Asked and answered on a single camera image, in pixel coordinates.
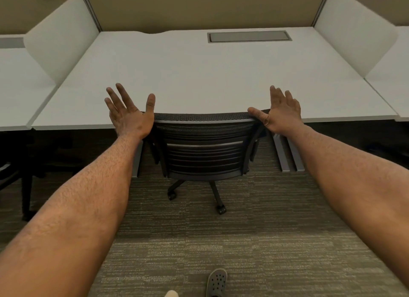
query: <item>desk surface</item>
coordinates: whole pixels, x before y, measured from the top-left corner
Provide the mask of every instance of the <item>desk surface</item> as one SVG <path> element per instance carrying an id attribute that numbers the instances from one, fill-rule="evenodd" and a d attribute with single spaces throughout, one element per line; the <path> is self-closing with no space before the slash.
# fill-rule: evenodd
<path id="1" fill-rule="evenodd" d="M 156 113 L 268 109 L 273 84 L 291 90 L 306 122 L 396 116 L 315 29 L 283 30 L 292 41 L 208 43 L 209 31 L 234 30 L 102 32 L 33 127 L 111 127 L 105 88 L 116 82 L 141 110 L 148 94 L 155 93 Z"/>
<path id="2" fill-rule="evenodd" d="M 398 27 L 396 44 L 366 76 L 366 80 L 399 114 L 409 121 L 409 27 Z"/>
<path id="3" fill-rule="evenodd" d="M 30 129 L 55 83 L 25 48 L 0 48 L 0 81 L 0 131 Z"/>

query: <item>hand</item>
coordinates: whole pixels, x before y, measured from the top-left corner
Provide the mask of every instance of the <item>hand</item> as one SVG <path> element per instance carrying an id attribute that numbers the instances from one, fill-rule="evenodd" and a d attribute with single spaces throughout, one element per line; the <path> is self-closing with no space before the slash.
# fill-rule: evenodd
<path id="1" fill-rule="evenodd" d="M 271 109 L 268 114 L 256 108 L 249 108 L 248 112 L 261 120 L 271 132 L 288 136 L 293 129 L 303 124 L 300 103 L 292 98 L 289 91 L 284 96 L 281 89 L 274 86 L 270 87 L 270 98 Z"/>
<path id="2" fill-rule="evenodd" d="M 110 98 L 105 98 L 105 103 L 109 108 L 109 117 L 115 126 L 118 137 L 133 135 L 142 140 L 151 132 L 153 121 L 155 120 L 153 113 L 155 95 L 150 94 L 148 96 L 146 112 L 142 113 L 135 107 L 125 88 L 120 83 L 117 83 L 116 87 L 124 103 L 122 103 L 121 99 L 110 87 L 106 91 L 112 101 Z"/>

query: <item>shoe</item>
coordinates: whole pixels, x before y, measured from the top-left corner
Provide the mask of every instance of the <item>shoe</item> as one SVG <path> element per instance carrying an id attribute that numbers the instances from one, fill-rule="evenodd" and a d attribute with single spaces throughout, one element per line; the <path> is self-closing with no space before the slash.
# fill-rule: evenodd
<path id="1" fill-rule="evenodd" d="M 224 269 L 214 270 L 207 280 L 206 297 L 225 297 L 228 273 Z"/>

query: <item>forearm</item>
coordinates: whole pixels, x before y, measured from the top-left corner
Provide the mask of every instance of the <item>forearm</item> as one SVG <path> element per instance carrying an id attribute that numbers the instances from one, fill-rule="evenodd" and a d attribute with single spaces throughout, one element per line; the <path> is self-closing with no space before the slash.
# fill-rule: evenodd
<path id="1" fill-rule="evenodd" d="M 289 139 L 335 212 L 409 286 L 409 171 L 305 125 Z"/>
<path id="2" fill-rule="evenodd" d="M 51 196 L 0 256 L 0 286 L 16 295 L 88 293 L 124 216 L 138 143 L 118 138 Z"/>

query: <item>metal desk leg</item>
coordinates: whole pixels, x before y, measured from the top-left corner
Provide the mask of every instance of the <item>metal desk leg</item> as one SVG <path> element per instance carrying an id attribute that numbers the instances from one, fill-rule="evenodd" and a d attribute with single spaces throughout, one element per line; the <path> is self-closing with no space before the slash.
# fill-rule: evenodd
<path id="1" fill-rule="evenodd" d="M 301 160 L 300 153 L 298 152 L 295 145 L 289 139 L 287 139 L 287 141 L 288 141 L 289 149 L 291 151 L 292 158 L 294 160 L 295 169 L 297 169 L 297 172 L 304 172 L 305 168 L 304 168 L 303 161 Z"/>
<path id="2" fill-rule="evenodd" d="M 288 164 L 287 156 L 285 155 L 285 152 L 284 152 L 284 146 L 283 146 L 283 142 L 281 140 L 281 136 L 278 135 L 278 134 L 275 134 L 273 136 L 273 140 L 274 140 L 274 144 L 276 146 L 277 154 L 279 156 L 281 170 L 283 172 L 289 172 L 290 171 L 289 170 L 289 164 Z"/>
<path id="3" fill-rule="evenodd" d="M 132 166 L 132 177 L 133 178 L 138 177 L 143 145 L 144 145 L 144 141 L 141 141 L 140 144 L 138 145 L 138 148 L 136 149 L 135 157 L 133 158 L 133 166 Z"/>

